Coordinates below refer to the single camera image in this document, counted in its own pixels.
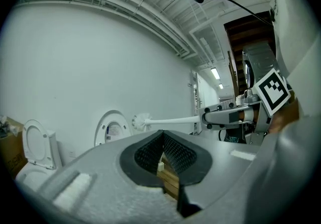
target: white toilet brush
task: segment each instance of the white toilet brush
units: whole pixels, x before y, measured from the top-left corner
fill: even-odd
[[[188,124],[201,122],[199,116],[171,119],[171,120],[156,120],[151,119],[150,114],[138,114],[132,119],[132,126],[139,131],[147,131],[150,129],[150,125],[154,124]]]

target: toilet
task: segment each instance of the toilet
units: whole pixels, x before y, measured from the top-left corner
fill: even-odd
[[[36,120],[29,120],[23,128],[23,147],[28,163],[17,174],[16,181],[37,191],[62,167],[56,133],[46,130]]]
[[[131,135],[131,128],[123,114],[117,110],[110,110],[98,122],[94,146],[130,137]]]

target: toilet lid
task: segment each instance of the toilet lid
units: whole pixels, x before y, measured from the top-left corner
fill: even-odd
[[[47,169],[56,168],[51,153],[50,135],[38,121],[29,120],[24,125],[23,146],[29,162]]]

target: fluorescent light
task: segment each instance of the fluorescent light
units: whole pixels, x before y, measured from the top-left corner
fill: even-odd
[[[215,77],[216,79],[220,79],[220,75],[219,75],[219,73],[217,72],[217,69],[216,69],[216,68],[211,69],[211,71],[212,71],[212,73],[213,73],[213,75],[214,75],[214,77]]]

